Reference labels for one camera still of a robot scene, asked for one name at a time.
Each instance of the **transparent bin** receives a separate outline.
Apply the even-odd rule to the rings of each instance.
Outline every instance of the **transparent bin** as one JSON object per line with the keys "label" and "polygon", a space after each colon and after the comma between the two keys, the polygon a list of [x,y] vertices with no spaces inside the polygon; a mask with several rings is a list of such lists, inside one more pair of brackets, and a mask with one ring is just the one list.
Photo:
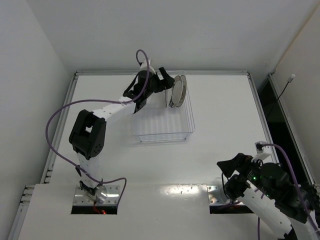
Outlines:
{"label": "transparent bin", "polygon": [[[175,71],[168,74],[174,78],[185,73]],[[133,114],[132,131],[136,142],[184,141],[195,131],[188,88],[181,107],[169,107],[170,97],[171,89],[153,94],[147,104]]]}

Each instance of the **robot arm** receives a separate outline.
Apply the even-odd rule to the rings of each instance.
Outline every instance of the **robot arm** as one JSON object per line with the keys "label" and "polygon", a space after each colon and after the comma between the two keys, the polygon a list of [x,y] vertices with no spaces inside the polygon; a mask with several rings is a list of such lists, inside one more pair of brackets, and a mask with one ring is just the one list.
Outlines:
{"label": "robot arm", "polygon": [[[166,70],[159,69],[163,79],[160,80],[157,73],[150,66],[147,77],[147,60],[140,64],[140,71],[124,91],[118,103],[109,104],[94,111],[82,110],[79,112],[69,142],[77,153],[80,167],[92,178],[102,181],[99,173],[99,153],[105,143],[106,128],[121,118],[134,114],[142,109],[147,99],[153,93],[159,93],[173,87],[175,80],[170,77]],[[107,190],[98,182],[90,179],[76,168],[81,176],[80,187],[87,196],[97,203],[103,203]]]}
{"label": "robot arm", "polygon": [[[257,155],[254,157],[238,153],[231,160],[217,163],[223,174],[230,178],[224,186],[226,195],[246,204],[280,239],[292,234],[293,228],[298,239],[318,240],[289,175],[279,164],[263,163],[271,150],[262,145],[263,142],[256,143]],[[265,197],[262,199],[261,192],[255,192],[248,182]],[[300,191],[307,208],[318,210],[316,191],[310,186],[300,187]]]}

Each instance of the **white table surface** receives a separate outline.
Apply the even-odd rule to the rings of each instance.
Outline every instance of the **white table surface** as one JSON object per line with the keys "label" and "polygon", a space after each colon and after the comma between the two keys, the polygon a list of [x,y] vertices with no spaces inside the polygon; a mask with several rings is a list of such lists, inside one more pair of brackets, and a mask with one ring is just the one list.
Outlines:
{"label": "white table surface", "polygon": [[[79,76],[72,100],[116,100],[131,79]],[[136,144],[130,117],[107,128],[100,154],[103,180],[128,180],[117,215],[71,215],[80,178],[73,166],[57,157],[50,184],[35,188],[19,239],[257,239],[254,214],[209,214],[204,192],[185,198],[161,193],[167,184],[220,183],[218,161],[237,153],[254,155],[254,143],[266,140],[246,75],[187,75],[187,83],[195,122],[187,141]],[[68,142],[75,119],[82,109],[103,106],[81,103],[70,108],[60,153],[77,162]],[[270,234],[262,224],[261,239],[273,239]]]}

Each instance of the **white wall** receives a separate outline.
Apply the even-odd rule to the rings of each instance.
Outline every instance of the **white wall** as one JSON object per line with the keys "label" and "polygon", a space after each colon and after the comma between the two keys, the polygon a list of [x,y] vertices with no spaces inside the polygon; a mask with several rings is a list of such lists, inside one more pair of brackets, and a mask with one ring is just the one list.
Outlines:
{"label": "white wall", "polygon": [[287,50],[274,74],[275,87],[282,91],[295,73],[281,99],[290,122],[300,138],[308,165],[320,183],[320,7]]}
{"label": "white wall", "polygon": [[27,0],[70,72],[156,67],[273,71],[319,0]]}
{"label": "white wall", "polygon": [[27,2],[0,1],[1,240],[24,186],[41,178],[49,152],[45,124],[63,104],[70,79]]}

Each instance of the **purple cable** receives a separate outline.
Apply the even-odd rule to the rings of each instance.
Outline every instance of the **purple cable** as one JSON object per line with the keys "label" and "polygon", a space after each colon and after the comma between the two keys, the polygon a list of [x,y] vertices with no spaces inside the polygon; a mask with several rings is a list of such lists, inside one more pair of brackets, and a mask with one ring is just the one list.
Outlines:
{"label": "purple cable", "polygon": [[96,182],[96,183],[99,183],[101,185],[103,184],[111,184],[111,183],[114,183],[114,182],[117,182],[117,181],[120,181],[120,180],[124,180],[124,185],[123,185],[123,189],[121,191],[121,194],[119,196],[119,200],[118,200],[118,203],[117,203],[117,206],[119,205],[120,203],[120,200],[122,198],[122,195],[124,194],[124,191],[126,189],[126,185],[127,185],[127,179],[125,177],[120,177],[120,178],[117,178],[115,180],[111,180],[111,181],[100,181],[100,180],[97,180],[95,178],[93,178],[92,176],[90,176],[83,168],[81,168],[79,165],[77,165],[76,163],[74,163],[73,161],[71,161],[70,159],[66,158],[65,156],[63,156],[62,154],[60,154],[55,148],[54,146],[52,146],[52,143],[50,142],[49,140],[49,126],[50,126],[50,123],[51,121],[54,119],[54,117],[60,113],[63,109],[71,106],[71,105],[74,105],[74,104],[79,104],[79,103],[86,103],[86,102],[100,102],[100,103],[111,103],[111,104],[129,104],[129,103],[132,103],[134,102],[135,100],[137,100],[138,98],[140,98],[140,96],[144,93],[146,87],[147,87],[147,84],[148,84],[148,80],[149,80],[149,73],[150,73],[150,66],[149,66],[149,60],[148,60],[148,56],[147,54],[145,53],[145,51],[143,51],[142,49],[139,49],[138,51],[136,51],[136,54],[135,54],[135,57],[136,57],[136,60],[137,62],[139,63],[139,65],[141,64],[141,62],[139,61],[138,59],[138,54],[139,52],[143,53],[145,59],[146,59],[146,67],[147,67],[147,70],[146,70],[146,80],[144,82],[144,85],[143,85],[143,88],[141,90],[141,92],[138,94],[138,96],[136,96],[134,99],[132,100],[129,100],[129,101],[123,101],[123,102],[120,102],[120,101],[113,101],[113,100],[102,100],[102,99],[85,99],[85,100],[78,100],[78,101],[73,101],[73,102],[70,102],[64,106],[62,106],[61,108],[59,108],[57,111],[55,111],[52,116],[49,118],[48,122],[46,123],[46,126],[45,126],[45,139],[46,139],[46,142],[48,143],[50,149],[57,155],[59,156],[60,158],[62,158],[63,160],[67,161],[68,163],[70,163],[71,165],[75,166],[76,168],[78,168],[80,171],[82,171],[85,175],[87,175],[88,178],[90,178],[92,181]]}
{"label": "purple cable", "polygon": [[311,217],[311,215],[310,215],[310,213],[309,213],[309,210],[308,210],[308,208],[307,208],[307,205],[306,205],[306,203],[305,203],[305,201],[304,201],[304,198],[302,197],[302,194],[301,194],[301,191],[300,191],[300,188],[299,188],[299,185],[298,185],[298,181],[297,181],[297,178],[296,178],[294,169],[292,168],[291,162],[290,162],[290,160],[289,160],[289,158],[288,158],[288,155],[286,154],[285,150],[284,150],[282,147],[280,147],[279,145],[277,145],[277,144],[272,144],[272,143],[263,144],[262,146],[263,146],[263,147],[266,147],[266,146],[275,147],[275,148],[279,149],[280,152],[283,154],[284,159],[285,159],[285,161],[286,161],[286,163],[287,163],[287,165],[288,165],[288,167],[289,167],[289,170],[290,170],[290,173],[291,173],[293,182],[294,182],[295,190],[296,190],[296,192],[297,192],[297,194],[298,194],[298,196],[299,196],[299,199],[300,199],[300,202],[301,202],[301,204],[302,204],[302,206],[303,206],[303,209],[304,209],[306,215],[308,216],[312,227],[313,227],[314,230],[317,232],[317,234],[320,236],[320,232],[318,231],[318,227],[317,227],[317,225],[315,224],[314,220],[312,219],[312,217]]}
{"label": "purple cable", "polygon": [[260,240],[260,217],[258,217],[258,240]]}

